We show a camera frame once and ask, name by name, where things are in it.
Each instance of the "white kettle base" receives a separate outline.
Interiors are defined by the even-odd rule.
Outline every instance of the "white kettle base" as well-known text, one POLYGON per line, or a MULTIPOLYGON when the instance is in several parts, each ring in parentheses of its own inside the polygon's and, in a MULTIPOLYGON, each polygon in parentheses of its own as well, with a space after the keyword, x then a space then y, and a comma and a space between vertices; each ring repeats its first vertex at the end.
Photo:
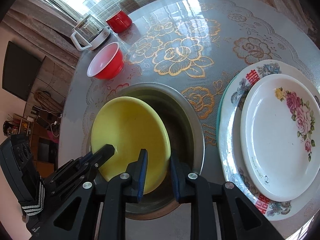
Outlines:
POLYGON ((94 50, 96 49, 98 46, 101 45, 101 43, 103 43, 106 38, 108 38, 108 36, 110 35, 111 31, 109 30, 109 27, 105 27, 99 34, 97 37, 95 37, 93 39, 93 41, 91 41, 91 45, 92 47, 89 48, 89 50, 94 50))

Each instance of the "red bowl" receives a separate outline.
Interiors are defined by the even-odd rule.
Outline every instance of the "red bowl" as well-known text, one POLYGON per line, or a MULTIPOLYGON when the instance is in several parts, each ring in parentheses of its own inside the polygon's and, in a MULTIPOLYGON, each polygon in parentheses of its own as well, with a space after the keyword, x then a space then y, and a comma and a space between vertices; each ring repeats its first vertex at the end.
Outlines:
POLYGON ((119 43, 113 42, 105 46, 91 61, 87 75, 98 79, 112 79, 122 70, 123 54, 119 43))

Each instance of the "pink rose pattern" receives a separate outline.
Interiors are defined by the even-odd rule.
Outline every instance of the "pink rose pattern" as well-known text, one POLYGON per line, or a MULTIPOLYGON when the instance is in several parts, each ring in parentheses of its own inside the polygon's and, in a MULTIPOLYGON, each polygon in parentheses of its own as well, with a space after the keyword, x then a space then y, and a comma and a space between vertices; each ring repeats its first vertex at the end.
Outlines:
POLYGON ((285 98, 287 107, 292 114, 291 119, 296 122, 298 128, 297 136, 302 136, 305 150, 308 153, 308 160, 311 161, 311 148, 316 145, 315 141, 311 139, 312 131, 315 130, 315 118, 313 117, 313 110, 309 107, 309 101, 304 103, 295 92, 284 91, 283 88, 277 88, 275 93, 280 101, 285 98))
POLYGON ((287 106, 289 107, 291 114, 293 114, 297 106, 300 105, 300 98, 297 97, 295 92, 291 92, 291 94, 286 97, 286 100, 287 106))
POLYGON ((310 138, 307 138, 306 139, 306 143, 305 143, 305 149, 306 149, 306 151, 307 152, 310 152, 311 151, 311 140, 310 140, 310 138))

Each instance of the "red cup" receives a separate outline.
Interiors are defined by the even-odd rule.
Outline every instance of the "red cup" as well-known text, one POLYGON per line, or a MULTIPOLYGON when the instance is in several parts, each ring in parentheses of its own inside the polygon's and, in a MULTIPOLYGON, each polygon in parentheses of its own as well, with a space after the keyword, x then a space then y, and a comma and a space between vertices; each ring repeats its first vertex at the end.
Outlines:
POLYGON ((111 15, 106 22, 115 33, 121 33, 125 31, 132 24, 130 17, 122 10, 119 10, 115 14, 111 15))
POLYGON ((87 76, 98 79, 112 79, 120 73, 124 65, 123 54, 119 43, 113 42, 105 46, 91 61, 87 76))

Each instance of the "black and white strap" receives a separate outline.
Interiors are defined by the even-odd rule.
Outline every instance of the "black and white strap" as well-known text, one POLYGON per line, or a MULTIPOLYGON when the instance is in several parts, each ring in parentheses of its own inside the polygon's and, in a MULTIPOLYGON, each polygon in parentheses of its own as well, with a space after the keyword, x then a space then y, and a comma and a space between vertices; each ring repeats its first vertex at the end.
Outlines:
POLYGON ((38 204, 33 206, 22 207, 28 216, 34 216, 36 214, 39 214, 43 210, 44 197, 45 197, 45 189, 44 189, 42 179, 40 177, 38 204))

